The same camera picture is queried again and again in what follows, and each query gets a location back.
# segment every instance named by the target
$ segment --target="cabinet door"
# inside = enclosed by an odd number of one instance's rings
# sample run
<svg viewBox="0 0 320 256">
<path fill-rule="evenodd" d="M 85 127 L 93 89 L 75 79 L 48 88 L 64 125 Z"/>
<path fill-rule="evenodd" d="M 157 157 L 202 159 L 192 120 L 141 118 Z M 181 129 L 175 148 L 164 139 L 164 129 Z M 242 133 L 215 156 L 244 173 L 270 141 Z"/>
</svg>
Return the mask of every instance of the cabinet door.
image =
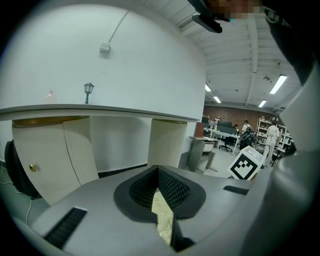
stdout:
<svg viewBox="0 0 320 256">
<path fill-rule="evenodd" d="M 12 134 L 24 171 L 50 205 L 80 187 L 69 158 L 62 123 L 13 127 Z M 31 164 L 36 165 L 36 171 L 31 171 Z"/>
</svg>

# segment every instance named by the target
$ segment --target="ribbed panel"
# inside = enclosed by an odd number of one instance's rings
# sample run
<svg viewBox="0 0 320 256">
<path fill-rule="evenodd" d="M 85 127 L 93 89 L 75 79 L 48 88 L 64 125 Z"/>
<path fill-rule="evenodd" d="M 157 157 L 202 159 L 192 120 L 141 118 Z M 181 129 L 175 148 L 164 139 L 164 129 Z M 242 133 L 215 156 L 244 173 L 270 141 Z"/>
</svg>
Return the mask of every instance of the ribbed panel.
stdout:
<svg viewBox="0 0 320 256">
<path fill-rule="evenodd" d="M 178 167 L 186 130 L 187 123 L 153 119 L 147 165 Z"/>
<path fill-rule="evenodd" d="M 90 137 L 90 119 L 63 122 L 64 137 L 74 172 L 81 185 L 99 179 Z"/>
</svg>

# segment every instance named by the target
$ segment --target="ceiling light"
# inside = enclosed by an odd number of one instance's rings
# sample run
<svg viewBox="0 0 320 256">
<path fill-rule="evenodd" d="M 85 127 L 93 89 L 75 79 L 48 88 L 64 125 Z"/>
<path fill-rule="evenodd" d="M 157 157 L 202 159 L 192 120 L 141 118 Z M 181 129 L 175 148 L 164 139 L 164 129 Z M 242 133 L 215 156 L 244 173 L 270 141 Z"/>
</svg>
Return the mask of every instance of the ceiling light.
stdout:
<svg viewBox="0 0 320 256">
<path fill-rule="evenodd" d="M 264 104 L 266 104 L 266 100 L 264 99 L 263 101 L 261 101 L 260 105 L 259 105 L 259 108 L 262 108 L 264 106 Z"/>
<path fill-rule="evenodd" d="M 205 84 L 205 90 L 206 90 L 207 92 L 211 92 L 211 89 L 209 88 L 209 86 L 208 86 L 207 84 Z"/>
<path fill-rule="evenodd" d="M 278 78 L 278 81 L 275 83 L 273 89 L 270 91 L 270 94 L 275 94 L 287 78 L 288 77 L 286 75 L 281 74 Z"/>
<path fill-rule="evenodd" d="M 214 99 L 216 100 L 216 102 L 221 103 L 220 99 L 217 96 L 214 96 Z"/>
</svg>

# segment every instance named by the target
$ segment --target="curved white wall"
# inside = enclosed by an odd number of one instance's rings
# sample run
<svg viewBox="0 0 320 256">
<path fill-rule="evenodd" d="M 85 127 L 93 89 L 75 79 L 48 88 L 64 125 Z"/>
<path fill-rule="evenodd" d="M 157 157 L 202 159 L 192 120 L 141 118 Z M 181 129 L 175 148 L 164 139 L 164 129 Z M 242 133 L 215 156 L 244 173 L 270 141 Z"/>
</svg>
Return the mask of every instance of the curved white wall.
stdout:
<svg viewBox="0 0 320 256">
<path fill-rule="evenodd" d="M 206 82 L 201 52 L 166 20 L 145 9 L 139 14 L 130 11 L 115 31 L 126 12 L 82 4 L 29 19 L 2 58 L 0 108 L 41 104 L 49 90 L 58 103 L 82 104 L 83 85 L 90 81 L 95 86 L 91 104 L 200 119 Z M 101 54 L 100 44 L 114 31 L 110 52 Z M 146 163 L 150 125 L 147 119 L 93 118 L 98 170 Z M 195 127 L 189 126 L 187 136 Z M 10 122 L 0 122 L 1 159 L 11 137 Z M 186 138 L 183 151 L 188 149 Z"/>
</svg>

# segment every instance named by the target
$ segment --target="office chair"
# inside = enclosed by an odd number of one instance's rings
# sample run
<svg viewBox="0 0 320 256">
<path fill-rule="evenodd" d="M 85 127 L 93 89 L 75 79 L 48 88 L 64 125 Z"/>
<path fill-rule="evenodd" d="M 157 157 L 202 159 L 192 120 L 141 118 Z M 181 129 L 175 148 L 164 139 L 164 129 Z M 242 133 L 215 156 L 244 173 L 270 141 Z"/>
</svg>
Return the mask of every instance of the office chair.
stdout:
<svg viewBox="0 0 320 256">
<path fill-rule="evenodd" d="M 224 142 L 224 145 L 220 145 L 219 149 L 223 148 L 227 152 L 228 152 L 228 150 L 232 151 L 232 149 L 229 147 L 233 143 L 231 139 L 232 139 L 231 137 L 222 138 L 221 140 Z"/>
</svg>

